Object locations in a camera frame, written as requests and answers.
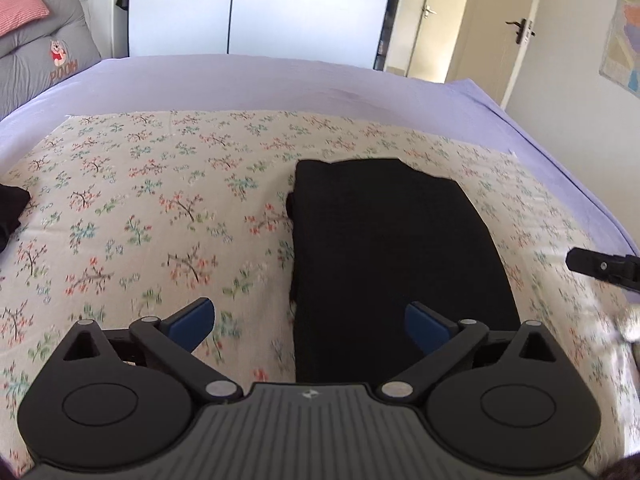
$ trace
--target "hanging black clothing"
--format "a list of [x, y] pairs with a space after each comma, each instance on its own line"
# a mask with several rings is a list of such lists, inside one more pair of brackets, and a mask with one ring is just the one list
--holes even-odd
[[453, 180], [397, 159], [301, 160], [287, 212], [298, 382], [376, 387], [414, 364], [412, 301], [453, 321], [520, 326], [491, 235]]
[[11, 233], [20, 227], [18, 218], [30, 199], [28, 191], [0, 184], [0, 253], [4, 251]]

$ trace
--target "red pillow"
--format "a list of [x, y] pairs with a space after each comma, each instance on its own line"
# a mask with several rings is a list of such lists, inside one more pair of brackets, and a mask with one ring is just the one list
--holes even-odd
[[0, 0], [0, 38], [23, 26], [49, 15], [42, 0]]

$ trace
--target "white wardrobe door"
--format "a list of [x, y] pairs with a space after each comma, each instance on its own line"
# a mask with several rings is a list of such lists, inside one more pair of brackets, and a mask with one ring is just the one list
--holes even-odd
[[386, 0], [233, 0], [230, 54], [373, 68]]
[[231, 0], [129, 0], [129, 55], [226, 54]]

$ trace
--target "silver door handle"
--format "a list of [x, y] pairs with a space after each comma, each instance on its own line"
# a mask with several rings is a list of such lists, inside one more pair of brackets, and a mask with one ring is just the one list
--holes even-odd
[[437, 14], [437, 12], [435, 10], [431, 10], [430, 6], [426, 6], [423, 10], [424, 10], [423, 16], [425, 18], [428, 18], [430, 14]]

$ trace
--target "gray cushion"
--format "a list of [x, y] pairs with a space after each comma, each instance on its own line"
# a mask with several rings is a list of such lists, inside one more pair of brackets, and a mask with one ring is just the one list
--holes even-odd
[[0, 120], [100, 61], [79, 0], [43, 0], [50, 15], [0, 38]]

